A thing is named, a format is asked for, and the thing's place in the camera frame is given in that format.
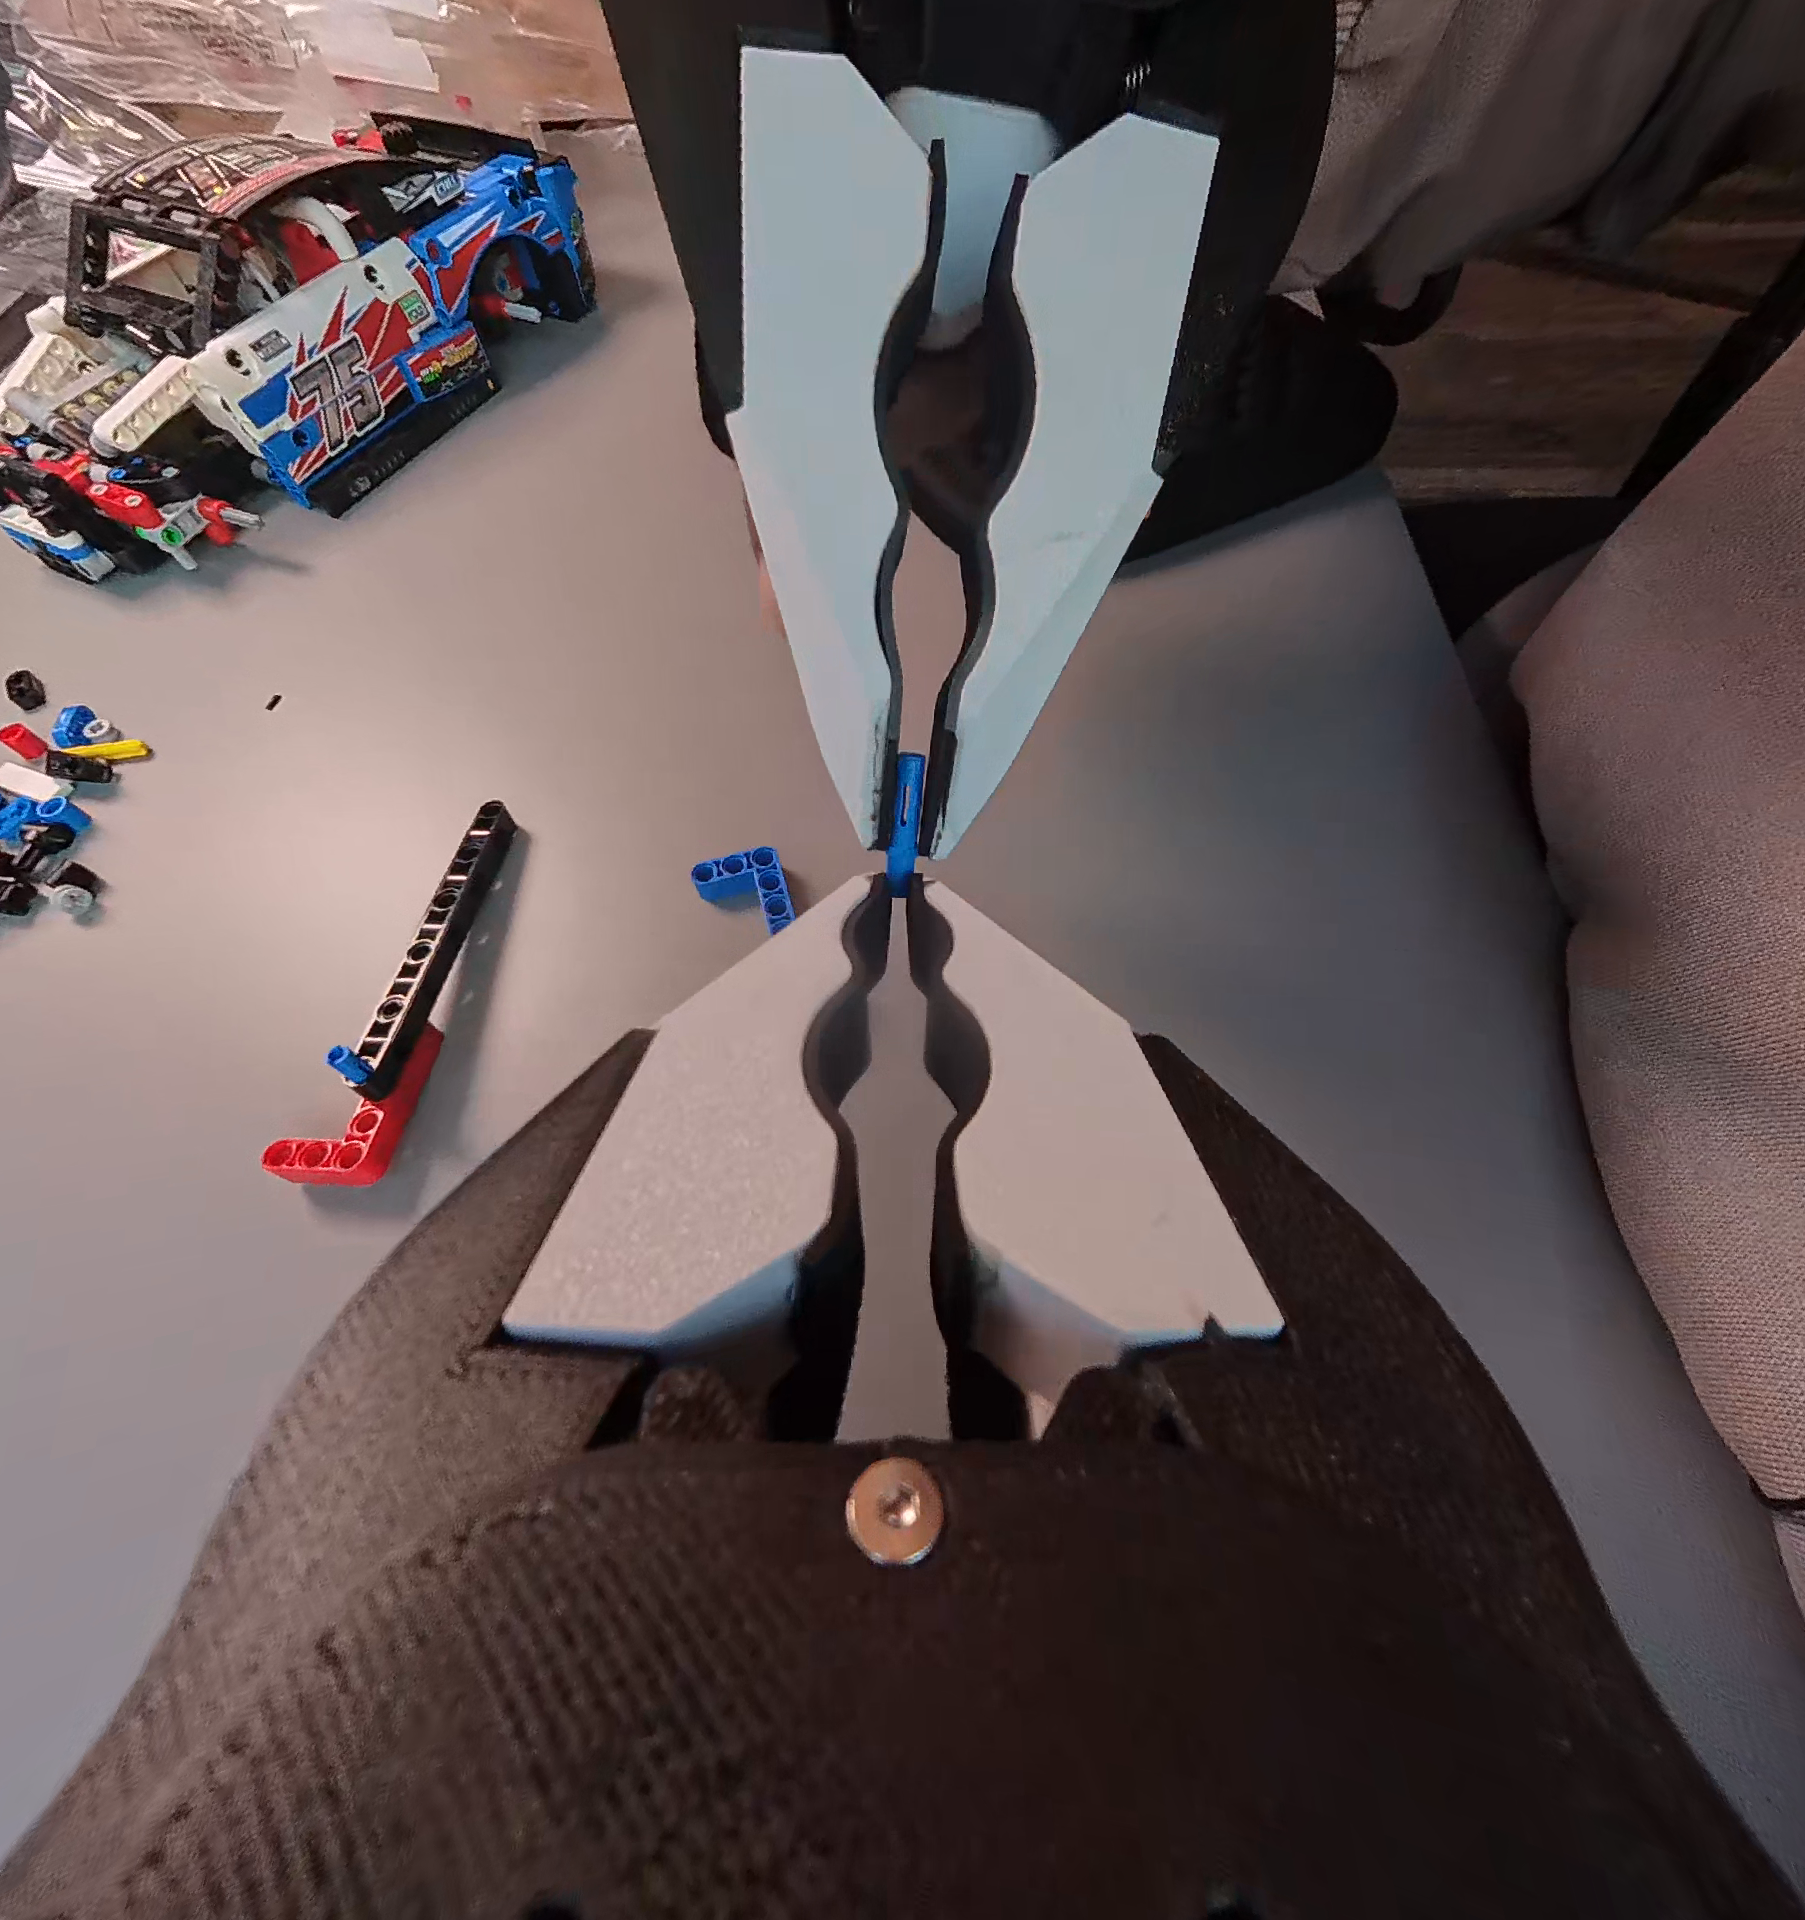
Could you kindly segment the clear plastic bag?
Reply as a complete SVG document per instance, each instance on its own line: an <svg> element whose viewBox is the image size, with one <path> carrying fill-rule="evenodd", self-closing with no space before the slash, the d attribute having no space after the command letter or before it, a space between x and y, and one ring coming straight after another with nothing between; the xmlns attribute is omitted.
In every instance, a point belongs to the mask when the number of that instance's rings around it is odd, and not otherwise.
<svg viewBox="0 0 1805 1920"><path fill-rule="evenodd" d="M0 282L56 288L71 199L172 138L326 142L377 109L630 118L601 2L0 2Z"/></svg>

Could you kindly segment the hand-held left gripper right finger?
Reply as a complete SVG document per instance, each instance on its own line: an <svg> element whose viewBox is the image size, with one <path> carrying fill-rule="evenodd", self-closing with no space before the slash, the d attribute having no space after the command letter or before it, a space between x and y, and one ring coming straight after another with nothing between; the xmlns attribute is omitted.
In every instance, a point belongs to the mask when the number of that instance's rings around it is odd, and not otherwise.
<svg viewBox="0 0 1805 1920"><path fill-rule="evenodd" d="M1130 1023L945 883L906 899L938 1142L932 1286L953 1359L1020 1394L1282 1311Z"/></svg>

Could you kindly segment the pile of mixed lego pieces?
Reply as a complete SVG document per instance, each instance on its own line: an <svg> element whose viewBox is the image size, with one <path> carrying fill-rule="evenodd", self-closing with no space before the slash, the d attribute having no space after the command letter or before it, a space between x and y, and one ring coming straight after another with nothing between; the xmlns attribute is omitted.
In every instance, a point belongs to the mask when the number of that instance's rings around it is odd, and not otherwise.
<svg viewBox="0 0 1805 1920"><path fill-rule="evenodd" d="M98 807L152 756L152 741L83 704L41 727L0 727L0 934L52 914L101 919L114 888L95 868Z"/></svg>

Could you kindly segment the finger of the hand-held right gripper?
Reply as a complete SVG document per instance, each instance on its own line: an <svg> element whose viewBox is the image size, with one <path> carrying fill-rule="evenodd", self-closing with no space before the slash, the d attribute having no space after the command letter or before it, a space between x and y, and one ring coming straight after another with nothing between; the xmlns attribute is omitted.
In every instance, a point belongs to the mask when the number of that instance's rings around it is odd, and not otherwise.
<svg viewBox="0 0 1805 1920"><path fill-rule="evenodd" d="M1212 132L1126 112L1014 185L984 297L1012 452L938 701L932 858L954 853L1009 774L1154 503L1218 151Z"/></svg>
<svg viewBox="0 0 1805 1920"><path fill-rule="evenodd" d="M850 59L742 44L742 402L727 437L821 756L869 849L886 844L902 698L906 500L886 411L938 254L939 151Z"/></svg>

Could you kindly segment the blue white lego race car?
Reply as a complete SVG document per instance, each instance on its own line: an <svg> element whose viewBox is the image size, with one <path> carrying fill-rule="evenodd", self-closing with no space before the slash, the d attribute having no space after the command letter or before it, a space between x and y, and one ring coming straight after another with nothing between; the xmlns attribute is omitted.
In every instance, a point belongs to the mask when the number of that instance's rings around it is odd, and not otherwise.
<svg viewBox="0 0 1805 1920"><path fill-rule="evenodd" d="M337 518L496 397L504 332L593 309L572 160L527 138L175 141L71 202L0 378L0 534L95 586L235 546L260 490Z"/></svg>

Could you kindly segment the person's beige clothing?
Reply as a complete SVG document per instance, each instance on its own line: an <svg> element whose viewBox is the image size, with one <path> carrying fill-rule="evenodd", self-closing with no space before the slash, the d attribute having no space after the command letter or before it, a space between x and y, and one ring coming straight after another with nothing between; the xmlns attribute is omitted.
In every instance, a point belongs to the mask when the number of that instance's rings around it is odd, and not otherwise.
<svg viewBox="0 0 1805 1920"><path fill-rule="evenodd" d="M1805 1618L1805 332L1514 688L1609 1204Z"/></svg>

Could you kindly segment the person's right forearm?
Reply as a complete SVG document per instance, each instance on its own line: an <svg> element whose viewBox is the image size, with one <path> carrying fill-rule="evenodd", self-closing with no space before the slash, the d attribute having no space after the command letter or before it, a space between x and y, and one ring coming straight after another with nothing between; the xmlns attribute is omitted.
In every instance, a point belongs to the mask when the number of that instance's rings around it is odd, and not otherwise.
<svg viewBox="0 0 1805 1920"><path fill-rule="evenodd" d="M1273 291L1406 305L1545 224L1621 256L1746 163L1805 168L1805 2L1336 2Z"/></svg>

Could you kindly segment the person's right hand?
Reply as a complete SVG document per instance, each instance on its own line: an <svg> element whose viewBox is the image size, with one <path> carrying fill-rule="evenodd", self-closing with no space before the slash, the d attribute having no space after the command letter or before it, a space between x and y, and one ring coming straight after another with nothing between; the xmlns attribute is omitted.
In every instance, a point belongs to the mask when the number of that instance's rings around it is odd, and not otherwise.
<svg viewBox="0 0 1805 1920"><path fill-rule="evenodd" d="M886 414L911 509L953 551L984 522L1014 446L994 358L982 332L950 349L915 349Z"/></svg>

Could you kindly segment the black and red lego assembly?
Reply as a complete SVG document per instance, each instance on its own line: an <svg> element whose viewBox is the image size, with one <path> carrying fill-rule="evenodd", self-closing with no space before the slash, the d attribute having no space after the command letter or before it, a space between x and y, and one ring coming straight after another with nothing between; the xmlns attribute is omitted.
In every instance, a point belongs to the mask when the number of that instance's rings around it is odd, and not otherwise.
<svg viewBox="0 0 1805 1920"><path fill-rule="evenodd" d="M477 804L360 1040L337 1043L326 1056L359 1101L344 1134L269 1142L260 1156L265 1175L298 1187L369 1187L389 1175L441 1053L436 1005L517 832L502 798Z"/></svg>

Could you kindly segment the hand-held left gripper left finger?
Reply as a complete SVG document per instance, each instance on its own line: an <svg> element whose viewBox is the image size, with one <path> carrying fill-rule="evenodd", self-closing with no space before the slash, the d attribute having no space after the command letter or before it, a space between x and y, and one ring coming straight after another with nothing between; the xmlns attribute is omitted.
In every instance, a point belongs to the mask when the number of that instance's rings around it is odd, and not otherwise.
<svg viewBox="0 0 1805 1920"><path fill-rule="evenodd" d="M857 1142L890 891L857 877L663 1016L502 1330L841 1394L866 1302Z"/></svg>

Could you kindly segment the blue angled lego beam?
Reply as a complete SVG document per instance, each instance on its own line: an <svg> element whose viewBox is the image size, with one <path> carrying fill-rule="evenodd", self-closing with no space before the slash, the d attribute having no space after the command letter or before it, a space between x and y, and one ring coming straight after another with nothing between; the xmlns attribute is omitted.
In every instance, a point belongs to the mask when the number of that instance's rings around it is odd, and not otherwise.
<svg viewBox="0 0 1805 1920"><path fill-rule="evenodd" d="M698 861L692 868L692 886L705 902L756 899L771 934L790 926L797 919L789 877L774 844Z"/></svg>

